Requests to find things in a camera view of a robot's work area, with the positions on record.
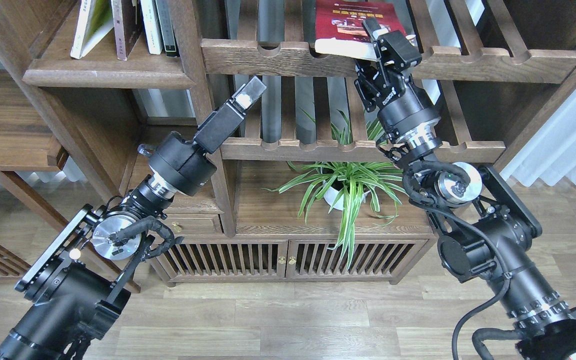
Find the spider plant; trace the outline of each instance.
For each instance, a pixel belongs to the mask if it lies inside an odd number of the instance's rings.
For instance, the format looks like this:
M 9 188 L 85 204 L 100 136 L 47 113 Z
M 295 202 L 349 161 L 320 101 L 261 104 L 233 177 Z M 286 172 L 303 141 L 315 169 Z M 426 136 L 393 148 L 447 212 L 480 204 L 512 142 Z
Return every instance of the spider plant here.
M 308 114 L 308 112 L 303 109 L 301 111 L 314 121 L 314 118 Z M 350 121 L 343 111 L 337 111 L 341 113 L 345 121 L 345 127 L 339 129 L 332 123 L 332 136 L 339 144 L 350 144 L 353 141 L 352 134 L 348 130 L 350 129 Z M 366 130 L 368 139 L 371 141 L 379 139 L 384 133 L 382 126 L 377 120 L 370 121 L 366 126 Z M 341 185 L 328 212 L 331 212 L 337 202 L 343 202 L 339 234 L 336 239 L 336 244 L 332 249 L 341 247 L 340 256 L 347 256 L 346 267 L 350 267 L 355 253 L 355 221 L 359 215 L 359 209 L 364 202 L 364 193 L 370 192 L 370 209 L 376 215 L 381 210 L 377 190 L 386 194 L 386 196 L 394 202 L 395 207 L 402 203 L 397 197 L 396 192 L 405 194 L 402 187 L 396 184 L 396 182 L 402 180 L 400 176 L 402 171 L 388 162 L 323 161 L 314 162 L 313 164 L 303 164 L 301 166 L 295 166 L 292 162 L 288 162 L 288 165 L 293 170 L 304 173 L 295 176 L 276 189 L 266 190 L 281 194 L 298 185 L 308 184 L 297 214 L 297 217 L 303 215 L 306 223 L 308 222 L 308 214 L 314 201 L 321 200 L 324 194 L 326 194 L 326 191 L 333 187 L 334 183 Z M 377 215 L 380 219 L 389 219 L 384 225 L 390 224 L 396 216 L 396 213 L 386 216 Z

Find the brass knob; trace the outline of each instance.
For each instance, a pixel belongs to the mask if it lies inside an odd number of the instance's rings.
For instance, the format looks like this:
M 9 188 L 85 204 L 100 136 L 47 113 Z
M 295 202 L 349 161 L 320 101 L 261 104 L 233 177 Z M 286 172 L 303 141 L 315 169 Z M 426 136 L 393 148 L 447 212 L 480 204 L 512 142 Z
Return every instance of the brass knob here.
M 174 221 L 172 223 L 172 226 L 170 227 L 172 228 L 172 231 L 174 231 L 175 233 L 181 233 L 181 231 L 184 229 L 183 227 L 181 227 L 181 225 L 179 225 L 178 222 Z

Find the white flower pot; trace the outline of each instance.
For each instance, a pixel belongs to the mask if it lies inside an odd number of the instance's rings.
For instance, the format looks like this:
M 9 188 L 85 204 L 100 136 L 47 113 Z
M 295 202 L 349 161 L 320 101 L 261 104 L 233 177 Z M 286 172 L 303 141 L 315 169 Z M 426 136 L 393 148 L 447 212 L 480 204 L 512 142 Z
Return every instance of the white flower pot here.
M 334 187 L 330 186 L 326 192 L 324 193 L 324 200 L 326 201 L 326 203 L 328 205 L 332 205 L 333 202 L 335 201 L 335 199 L 337 198 L 337 195 L 339 194 L 339 190 L 335 189 Z M 365 193 L 363 193 L 363 196 L 361 197 L 361 202 L 365 203 L 366 202 L 366 196 L 370 194 L 370 191 L 366 191 Z M 341 195 L 341 197 L 339 198 L 339 200 L 334 204 L 334 206 L 332 207 L 333 209 L 336 210 L 343 210 L 344 209 L 344 196 L 345 195 Z

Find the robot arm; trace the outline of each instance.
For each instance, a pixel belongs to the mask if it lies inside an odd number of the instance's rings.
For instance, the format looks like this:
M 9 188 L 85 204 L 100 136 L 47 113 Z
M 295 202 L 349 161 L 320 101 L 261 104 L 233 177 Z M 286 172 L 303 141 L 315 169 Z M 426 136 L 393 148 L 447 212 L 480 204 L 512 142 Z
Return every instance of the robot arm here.
M 526 255 L 542 234 L 541 225 L 492 166 L 437 159 L 434 150 L 442 142 L 433 128 L 440 117 L 410 75 L 421 55 L 403 34 L 382 30 L 374 18 L 363 26 L 377 62 L 357 60 L 355 87 L 366 110 L 379 108 L 385 138 L 377 141 L 377 148 L 403 170 L 410 203 L 428 214 L 439 234 L 441 264 L 459 282 L 482 278 L 494 292 L 457 323 L 453 358 L 458 358 L 457 337 L 464 323 L 501 301 L 514 319 L 514 330 L 475 331 L 472 339 L 480 357 L 492 359 L 485 340 L 519 340 L 516 348 L 526 360 L 576 360 L 576 308 L 569 308 Z M 386 139 L 401 145 L 384 150 L 379 144 Z M 484 188 L 490 198 L 482 196 Z M 478 212 L 476 223 L 453 212 L 470 205 Z
M 80 360 L 92 339 L 104 337 L 130 298 L 124 285 L 137 265 L 183 240 L 158 220 L 166 218 L 163 210 L 175 193 L 193 196 L 210 179 L 216 167 L 206 153 L 237 129 L 265 89 L 254 77 L 199 126 L 192 141 L 171 132 L 156 148 L 140 146 L 153 175 L 115 207 L 93 211 L 85 205 L 16 284 L 34 305 L 0 345 L 0 360 Z M 164 239 L 156 248 L 148 231 Z M 114 281 L 78 260 L 89 243 L 109 260 L 130 258 Z

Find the book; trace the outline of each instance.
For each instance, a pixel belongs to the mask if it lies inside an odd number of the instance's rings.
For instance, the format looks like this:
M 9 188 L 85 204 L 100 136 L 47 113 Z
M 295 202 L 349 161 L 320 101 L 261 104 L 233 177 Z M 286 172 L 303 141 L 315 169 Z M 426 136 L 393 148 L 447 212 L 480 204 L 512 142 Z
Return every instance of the book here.
M 163 51 L 163 41 L 155 0 L 141 0 L 141 13 L 143 14 L 143 32 L 146 34 L 148 52 L 159 55 Z
M 157 15 L 159 17 L 161 38 L 164 42 L 164 50 L 166 51 L 166 56 L 178 57 L 179 50 L 177 48 L 175 32 L 172 28 L 172 21 L 170 20 L 170 10 L 167 0 L 155 0 L 155 3 L 157 4 Z
M 142 7 L 139 0 L 112 0 L 111 4 L 117 59 L 128 60 L 137 38 L 144 30 Z
M 362 22 L 375 18 L 388 32 L 406 31 L 388 2 L 317 0 L 315 3 L 315 51 L 376 61 L 375 50 Z
M 82 0 L 70 56 L 74 59 L 85 57 L 112 28 L 113 11 L 109 0 Z

